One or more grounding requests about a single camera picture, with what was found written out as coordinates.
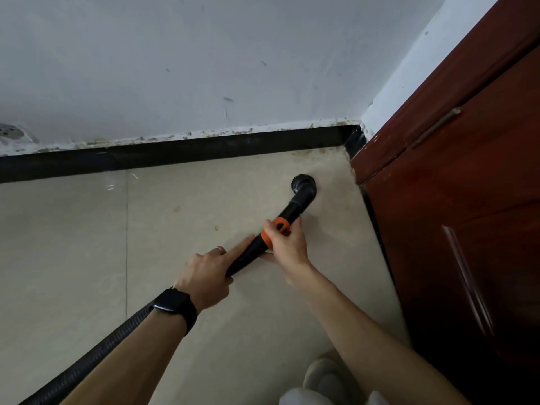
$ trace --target wooden door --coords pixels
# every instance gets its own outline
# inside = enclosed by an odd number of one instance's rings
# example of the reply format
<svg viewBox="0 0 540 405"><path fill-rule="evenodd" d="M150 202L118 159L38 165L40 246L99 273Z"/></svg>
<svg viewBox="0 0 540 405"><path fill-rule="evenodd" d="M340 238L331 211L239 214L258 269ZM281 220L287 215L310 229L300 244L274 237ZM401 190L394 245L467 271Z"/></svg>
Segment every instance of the wooden door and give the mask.
<svg viewBox="0 0 540 405"><path fill-rule="evenodd" d="M475 402L537 398L540 47L363 188L415 348Z"/></svg>

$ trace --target smartwatch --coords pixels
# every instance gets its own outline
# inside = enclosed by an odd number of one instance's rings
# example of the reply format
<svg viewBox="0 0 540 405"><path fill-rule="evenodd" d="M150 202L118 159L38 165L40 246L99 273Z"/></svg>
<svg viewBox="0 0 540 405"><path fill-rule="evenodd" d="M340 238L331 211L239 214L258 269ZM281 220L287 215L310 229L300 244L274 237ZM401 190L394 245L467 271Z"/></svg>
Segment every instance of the smartwatch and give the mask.
<svg viewBox="0 0 540 405"><path fill-rule="evenodd" d="M197 320L197 309L190 299L190 295L175 288L167 288L152 303L152 307L169 314L178 314L186 320L187 333L193 328Z"/></svg>

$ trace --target beige floor tile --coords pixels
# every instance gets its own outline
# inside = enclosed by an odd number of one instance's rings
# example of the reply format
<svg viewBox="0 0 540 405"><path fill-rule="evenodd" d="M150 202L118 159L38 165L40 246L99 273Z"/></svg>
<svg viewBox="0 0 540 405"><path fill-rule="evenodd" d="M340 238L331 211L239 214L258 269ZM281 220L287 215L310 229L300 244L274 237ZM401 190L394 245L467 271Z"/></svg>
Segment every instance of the beige floor tile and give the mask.
<svg viewBox="0 0 540 405"><path fill-rule="evenodd" d="M343 149L247 156L128 173L128 313L172 285L193 253L234 245L274 218L299 173L319 194L305 213L313 263L407 341L401 309ZM182 342L153 404L276 404L331 348L279 269L257 261Z"/></svg>
<svg viewBox="0 0 540 405"><path fill-rule="evenodd" d="M0 403L125 319L125 171L0 184Z"/></svg>

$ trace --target door frame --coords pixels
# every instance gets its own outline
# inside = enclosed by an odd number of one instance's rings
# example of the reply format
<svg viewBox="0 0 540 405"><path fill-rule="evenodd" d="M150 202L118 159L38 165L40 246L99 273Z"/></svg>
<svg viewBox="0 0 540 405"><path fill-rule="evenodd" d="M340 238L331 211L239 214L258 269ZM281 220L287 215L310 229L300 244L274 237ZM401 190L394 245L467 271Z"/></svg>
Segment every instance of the door frame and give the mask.
<svg viewBox="0 0 540 405"><path fill-rule="evenodd" d="M540 0L498 0L352 158L366 183L453 108L469 101L540 40Z"/></svg>

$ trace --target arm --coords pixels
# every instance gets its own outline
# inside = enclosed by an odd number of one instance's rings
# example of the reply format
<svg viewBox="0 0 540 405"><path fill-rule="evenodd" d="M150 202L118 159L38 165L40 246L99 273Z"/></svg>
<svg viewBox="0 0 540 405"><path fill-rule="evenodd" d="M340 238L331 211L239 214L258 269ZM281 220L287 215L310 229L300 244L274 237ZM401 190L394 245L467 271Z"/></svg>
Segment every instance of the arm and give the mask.
<svg viewBox="0 0 540 405"><path fill-rule="evenodd" d="M225 278L227 268L252 240L253 237L246 238L229 252L215 248L203 256L196 254L174 287L190 295L199 314L216 305L229 294L233 282ZM185 334L182 316L154 310L73 390L63 405L148 404Z"/></svg>
<svg viewBox="0 0 540 405"><path fill-rule="evenodd" d="M287 282L306 298L366 395L375 390L394 404L469 403L441 373L385 332L311 264L300 219L292 224L288 238L269 221L264 227L274 254L263 258L279 264Z"/></svg>

